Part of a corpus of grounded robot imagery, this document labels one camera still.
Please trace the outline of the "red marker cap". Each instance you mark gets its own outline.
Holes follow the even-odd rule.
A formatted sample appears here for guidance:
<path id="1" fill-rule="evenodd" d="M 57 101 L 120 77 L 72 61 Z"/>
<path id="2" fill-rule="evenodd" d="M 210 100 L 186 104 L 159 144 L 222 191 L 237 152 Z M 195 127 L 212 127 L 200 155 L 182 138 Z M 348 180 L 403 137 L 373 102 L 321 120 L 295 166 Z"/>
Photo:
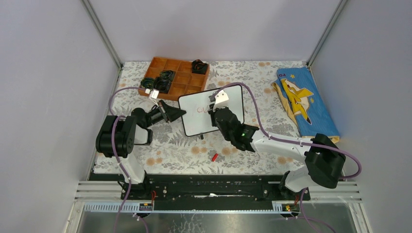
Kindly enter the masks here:
<path id="1" fill-rule="evenodd" d="M 218 157 L 218 154 L 216 153 L 216 154 L 214 154 L 214 156 L 212 157 L 211 160 L 214 162 L 217 159 L 217 157 Z"/>

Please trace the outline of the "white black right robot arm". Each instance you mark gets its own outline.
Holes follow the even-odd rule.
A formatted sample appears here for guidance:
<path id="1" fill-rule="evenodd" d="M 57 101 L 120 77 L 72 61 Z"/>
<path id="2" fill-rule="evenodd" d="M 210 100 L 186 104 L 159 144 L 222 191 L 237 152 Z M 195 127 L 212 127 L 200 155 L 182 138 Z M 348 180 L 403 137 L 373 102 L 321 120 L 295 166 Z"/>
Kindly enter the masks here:
<path id="1" fill-rule="evenodd" d="M 260 128 L 241 123 L 229 108 L 209 109 L 212 125 L 217 127 L 226 141 L 241 151 L 267 152 L 293 158 L 304 165 L 287 171 L 279 184 L 279 195 L 291 200 L 302 189 L 321 186 L 336 188 L 341 178 L 345 156 L 325 135 L 314 138 L 280 136 L 277 140 L 266 136 Z"/>

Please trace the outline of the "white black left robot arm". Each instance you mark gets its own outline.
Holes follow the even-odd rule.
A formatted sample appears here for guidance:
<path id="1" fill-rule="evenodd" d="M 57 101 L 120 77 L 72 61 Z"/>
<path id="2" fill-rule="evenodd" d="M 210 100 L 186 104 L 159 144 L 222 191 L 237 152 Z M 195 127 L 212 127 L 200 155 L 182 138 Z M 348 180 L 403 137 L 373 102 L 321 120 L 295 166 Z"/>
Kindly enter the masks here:
<path id="1" fill-rule="evenodd" d="M 107 116 L 96 138 L 96 150 L 106 158 L 111 158 L 119 166 L 124 177 L 123 188 L 131 188 L 140 200 L 149 197 L 151 187 L 147 172 L 132 157 L 134 146 L 148 146 L 153 140 L 153 131 L 149 128 L 156 123 L 173 122 L 187 112 L 172 107 L 160 100 L 146 112 L 142 108 L 134 109 L 129 116 Z"/>

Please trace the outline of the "small black-framed whiteboard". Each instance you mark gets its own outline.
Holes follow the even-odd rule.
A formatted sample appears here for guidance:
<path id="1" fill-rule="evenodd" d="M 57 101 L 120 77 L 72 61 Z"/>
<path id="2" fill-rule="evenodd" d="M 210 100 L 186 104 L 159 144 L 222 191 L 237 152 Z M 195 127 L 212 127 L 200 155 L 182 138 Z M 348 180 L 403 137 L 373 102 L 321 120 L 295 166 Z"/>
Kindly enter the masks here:
<path id="1" fill-rule="evenodd" d="M 212 125 L 212 117 L 208 113 L 212 102 L 209 97 L 218 91 L 217 88 L 180 96 L 179 108 L 186 111 L 182 116 L 183 127 L 186 136 L 197 136 L 218 130 Z M 235 85 L 224 89 L 228 94 L 228 108 L 238 120 L 244 122 L 242 86 Z"/>

